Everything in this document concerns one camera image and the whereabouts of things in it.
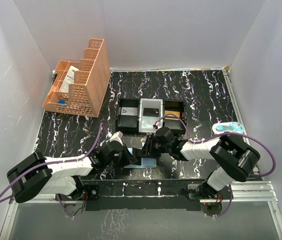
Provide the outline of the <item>green card holder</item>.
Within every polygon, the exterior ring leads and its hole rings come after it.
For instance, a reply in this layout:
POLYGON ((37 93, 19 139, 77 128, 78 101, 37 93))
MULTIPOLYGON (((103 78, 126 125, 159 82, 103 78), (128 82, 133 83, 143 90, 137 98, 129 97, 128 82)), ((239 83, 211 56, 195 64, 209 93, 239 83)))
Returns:
POLYGON ((138 156, 141 149, 130 147, 128 152, 133 156, 131 164, 126 165, 125 169, 146 169, 146 168, 156 168, 157 160, 150 157, 138 156))

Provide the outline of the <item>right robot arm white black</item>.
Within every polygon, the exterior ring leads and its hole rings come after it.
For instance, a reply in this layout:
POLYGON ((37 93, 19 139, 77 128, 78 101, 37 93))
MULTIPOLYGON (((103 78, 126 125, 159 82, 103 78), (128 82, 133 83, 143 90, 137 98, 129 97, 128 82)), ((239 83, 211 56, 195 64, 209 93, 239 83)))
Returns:
POLYGON ((246 182, 261 158, 259 152, 244 142, 238 133, 225 132, 214 139, 194 143, 180 139, 165 126, 148 135, 143 147, 137 151, 141 158, 158 158, 162 154, 169 154, 177 161, 215 160, 219 165, 217 170, 194 189, 183 190, 211 199, 232 182, 246 182))

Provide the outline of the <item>peach plastic desk organizer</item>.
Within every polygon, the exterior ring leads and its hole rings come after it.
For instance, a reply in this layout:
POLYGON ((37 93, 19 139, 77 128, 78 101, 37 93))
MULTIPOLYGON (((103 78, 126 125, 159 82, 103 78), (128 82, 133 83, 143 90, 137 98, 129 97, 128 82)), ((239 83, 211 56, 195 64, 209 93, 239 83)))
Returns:
POLYGON ((43 103, 44 110, 97 118, 111 77, 105 40, 91 38, 82 59, 78 62, 61 60, 55 71, 56 78, 43 103), (60 92, 70 66, 79 70, 74 73, 69 92, 60 92), (67 104, 58 104, 59 100, 67 104))

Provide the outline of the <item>black bin with gold card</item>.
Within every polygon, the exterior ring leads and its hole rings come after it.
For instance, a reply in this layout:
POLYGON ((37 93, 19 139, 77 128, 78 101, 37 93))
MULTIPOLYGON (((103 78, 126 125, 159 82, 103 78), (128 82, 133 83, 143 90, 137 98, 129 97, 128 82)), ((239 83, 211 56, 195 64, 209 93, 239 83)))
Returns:
POLYGON ((184 124, 187 123, 186 105, 181 100, 163 100, 163 114, 167 115, 163 119, 163 126, 169 128, 174 134, 184 135, 185 127, 180 122, 180 118, 184 124))

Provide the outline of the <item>black bin with white card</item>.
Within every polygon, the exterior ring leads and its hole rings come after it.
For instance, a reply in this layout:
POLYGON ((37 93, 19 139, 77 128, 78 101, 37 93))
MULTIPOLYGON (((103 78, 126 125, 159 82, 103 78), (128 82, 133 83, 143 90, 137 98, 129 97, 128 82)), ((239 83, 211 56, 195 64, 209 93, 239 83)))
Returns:
POLYGON ((115 129, 124 134, 139 133, 139 98, 120 98, 116 107, 115 129))

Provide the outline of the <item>white plastic bin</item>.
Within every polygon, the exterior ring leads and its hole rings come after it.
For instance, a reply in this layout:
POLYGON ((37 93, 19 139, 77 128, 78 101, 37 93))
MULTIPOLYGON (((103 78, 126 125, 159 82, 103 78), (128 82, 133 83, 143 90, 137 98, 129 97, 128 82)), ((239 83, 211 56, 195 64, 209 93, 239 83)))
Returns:
POLYGON ((147 134, 154 133, 156 129, 153 127, 156 121, 163 116, 163 100, 162 99, 147 99, 141 98, 139 105, 139 133, 147 134), (143 108, 159 109, 158 117, 143 116, 143 108))

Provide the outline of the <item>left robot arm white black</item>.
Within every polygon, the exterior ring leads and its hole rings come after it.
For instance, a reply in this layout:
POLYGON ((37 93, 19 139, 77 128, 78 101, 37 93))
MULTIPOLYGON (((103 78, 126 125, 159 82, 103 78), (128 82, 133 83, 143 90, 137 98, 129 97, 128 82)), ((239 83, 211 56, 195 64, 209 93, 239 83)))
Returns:
POLYGON ((139 162, 136 150, 122 141, 122 132, 116 132, 110 141, 93 147, 76 157, 45 157, 34 152, 7 172, 7 179, 17 203, 27 202, 39 194, 60 194, 80 199, 83 185, 77 178, 103 172, 106 167, 123 168, 139 162))

